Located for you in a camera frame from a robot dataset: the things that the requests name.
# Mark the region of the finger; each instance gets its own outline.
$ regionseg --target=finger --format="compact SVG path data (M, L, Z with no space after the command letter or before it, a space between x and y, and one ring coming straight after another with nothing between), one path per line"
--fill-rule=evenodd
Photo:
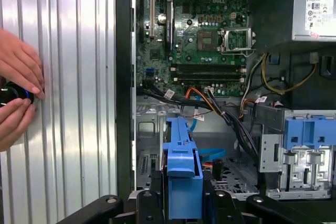
M8 150L27 131L36 114L35 105L31 104L23 115L19 125L10 135L0 141L0 152Z
M8 52L7 54L8 54L8 57L3 59L3 61L6 62L11 67L13 67L16 71L20 72L24 78L30 81L39 90L43 90L32 68L28 67L22 60L20 60L20 58L18 57L18 54L14 54L12 52ZM20 53L20 57L29 59L30 61L34 63L34 61L30 59L23 51ZM34 63L34 65L36 66L35 68L37 68L42 75L42 72L40 68L38 67L38 65L36 63Z
M42 62L35 49L24 42L22 43L21 48L26 54L28 54L28 56L30 56L34 60L34 62L39 66L39 68L42 69Z
M0 108L0 123L2 123L10 114L16 111L23 104L23 100L18 98Z
M44 78L40 66L31 57L28 57L24 51L18 50L14 54L34 73L38 83L44 88Z
M23 87L25 90L35 94L40 99L44 99L44 93L30 81L28 81L21 73L16 71L13 67L0 60L0 73L2 76L20 87Z
M0 140L16 130L30 103L30 99L25 99L24 103L0 124Z

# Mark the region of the black knob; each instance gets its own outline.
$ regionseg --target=black knob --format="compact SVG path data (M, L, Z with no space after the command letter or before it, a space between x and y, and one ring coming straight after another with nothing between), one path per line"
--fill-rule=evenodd
M33 103L34 101L34 95L24 88L21 88L20 86L16 85L13 82L6 83L3 87L0 89L0 107L5 106L7 103L17 99L30 99Z

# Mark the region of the motherboard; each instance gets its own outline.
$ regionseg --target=motherboard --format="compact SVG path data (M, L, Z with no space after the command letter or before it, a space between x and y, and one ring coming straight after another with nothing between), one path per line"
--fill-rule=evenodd
M253 34L248 0L137 0L137 85L243 95Z

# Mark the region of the blue plastic bracket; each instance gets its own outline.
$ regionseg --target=blue plastic bracket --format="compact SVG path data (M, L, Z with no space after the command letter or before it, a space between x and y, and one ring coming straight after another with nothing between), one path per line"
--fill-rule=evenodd
M335 145L336 120L326 119L323 115L314 115L309 119L287 118L283 133L284 148L308 146L317 150L321 145Z
M171 139L163 150L167 153L169 219L201 219L203 174L196 144L183 117L167 122Z
M203 162L212 162L218 158L224 158L226 155L226 150L222 148L205 148L199 149L198 153L202 155Z

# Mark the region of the dell logo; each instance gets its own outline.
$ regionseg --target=dell logo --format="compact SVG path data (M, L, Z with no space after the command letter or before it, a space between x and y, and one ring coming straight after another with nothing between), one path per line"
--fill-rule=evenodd
M225 4L224 0L212 0L214 4Z

